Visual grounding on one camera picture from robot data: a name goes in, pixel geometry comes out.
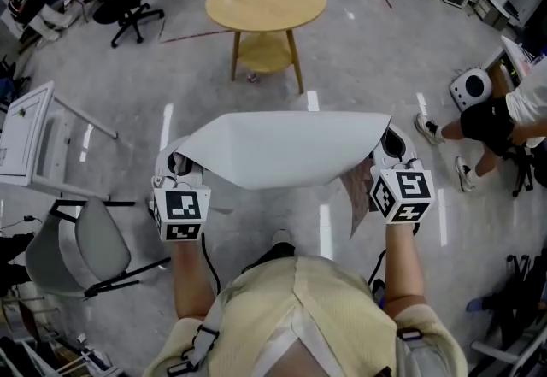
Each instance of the concrete floor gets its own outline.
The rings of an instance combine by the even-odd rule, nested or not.
[[[444,200],[436,203],[416,236],[427,299],[469,353],[470,342],[484,336],[490,316],[468,315],[465,305],[505,279],[508,254],[538,252],[546,196],[537,186],[513,199],[515,170],[508,163],[476,192],[461,193],[454,158],[461,154],[474,162],[480,144],[433,148],[412,124],[420,111],[419,93],[427,113],[439,122],[458,116],[449,83],[458,71],[480,66],[500,44],[500,33],[441,0],[389,2],[392,8],[386,0],[328,0],[316,21],[296,30],[304,87],[317,91],[321,110],[392,115],[415,142],[424,166],[432,170],[438,198]],[[80,19],[58,42],[36,50],[27,67],[32,86],[54,80],[59,94],[119,131],[115,142],[93,130],[85,147],[86,126],[75,125],[67,181],[139,202],[135,208],[112,210],[132,250],[131,268],[169,252],[144,206],[162,146],[225,113],[308,106],[307,95],[297,95],[292,69],[250,84],[247,72],[238,68],[231,82],[229,33],[168,42],[221,30],[205,14],[205,0],[149,3],[163,8],[166,18],[141,27],[142,44],[128,33],[113,50],[109,41],[116,25]],[[232,209],[230,215],[212,213],[207,226],[209,255],[223,283],[267,250],[279,228],[291,230],[300,254],[332,252],[335,261],[366,278],[384,249],[384,226],[376,215],[368,215],[349,240],[350,203],[339,180],[327,187],[251,192],[212,174],[205,179],[213,189],[214,206]],[[13,186],[0,186],[0,198],[3,223],[24,214],[44,215],[53,199]],[[331,208],[332,248],[319,235],[319,207],[325,203]],[[68,264],[82,283],[92,283],[70,230],[63,235]],[[129,375],[139,375],[174,324],[169,269],[156,269],[141,285],[84,303],[59,300],[66,325],[71,333],[85,332]]]

